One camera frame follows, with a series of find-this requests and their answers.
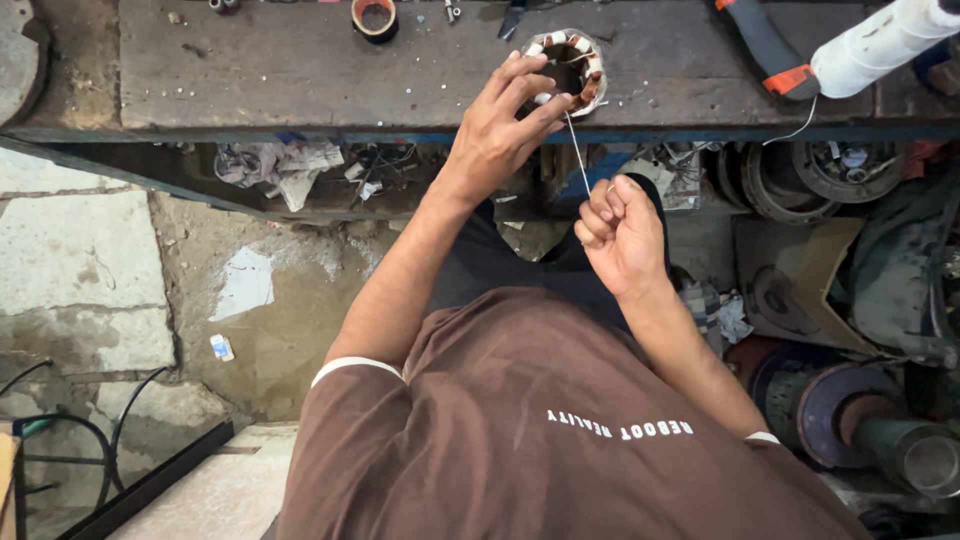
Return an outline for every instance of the hand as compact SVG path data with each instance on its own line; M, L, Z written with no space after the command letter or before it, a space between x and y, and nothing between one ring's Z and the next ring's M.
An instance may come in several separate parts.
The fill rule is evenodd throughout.
M621 304L643 300L652 290L673 292L663 262L663 224L630 177L597 182L573 230L600 281Z
M573 105L570 94L554 96L523 120L516 111L528 99L557 83L535 71L546 55L520 57L514 51L493 71L487 85L464 113L450 157L434 184L470 209L514 174L550 134L564 128L561 116Z

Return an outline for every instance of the black pants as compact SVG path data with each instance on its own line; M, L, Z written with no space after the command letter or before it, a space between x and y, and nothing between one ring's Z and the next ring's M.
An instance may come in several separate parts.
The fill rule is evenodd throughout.
M663 224L663 259L669 272L666 221L660 195L646 177L633 173L628 176L646 191L657 207L657 216ZM493 223L493 202L488 199L473 211L454 240L433 285L427 313L465 306L487 291L504 286L552 290L571 303L587 308L601 321L630 333L616 299L593 271L572 226L543 259L537 262L524 260L497 232Z

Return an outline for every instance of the person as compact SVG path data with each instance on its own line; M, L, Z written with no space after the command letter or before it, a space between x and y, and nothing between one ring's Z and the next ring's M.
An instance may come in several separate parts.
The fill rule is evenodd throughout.
M598 182L546 263L499 237L488 197L573 102L516 120L545 63L493 72L350 307L277 537L869 538L698 333L649 181Z

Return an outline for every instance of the black tape roll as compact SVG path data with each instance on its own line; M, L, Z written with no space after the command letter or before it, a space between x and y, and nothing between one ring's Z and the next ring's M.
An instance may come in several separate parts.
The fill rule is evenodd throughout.
M369 6L381 6L390 12L390 20L382 28L370 29L363 25L363 11ZM396 36L396 31L400 29L400 23L396 20L394 0L353 0L350 6L350 16L353 18L353 29L373 44L390 41Z

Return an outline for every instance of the roll of tape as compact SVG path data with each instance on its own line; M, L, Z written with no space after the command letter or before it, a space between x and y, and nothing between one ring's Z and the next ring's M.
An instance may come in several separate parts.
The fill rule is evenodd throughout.
M380 13L376 13L382 10L389 12L390 16L385 24L377 28L369 28L367 25L364 25L363 22L363 14L367 10L373 11L373 13L368 12L368 15L375 15L375 18L382 18ZM386 43L393 39L394 36L396 36L396 31L400 29L400 24L396 20L394 0L353 0L350 15L353 18L353 29L359 32L364 39L370 43Z

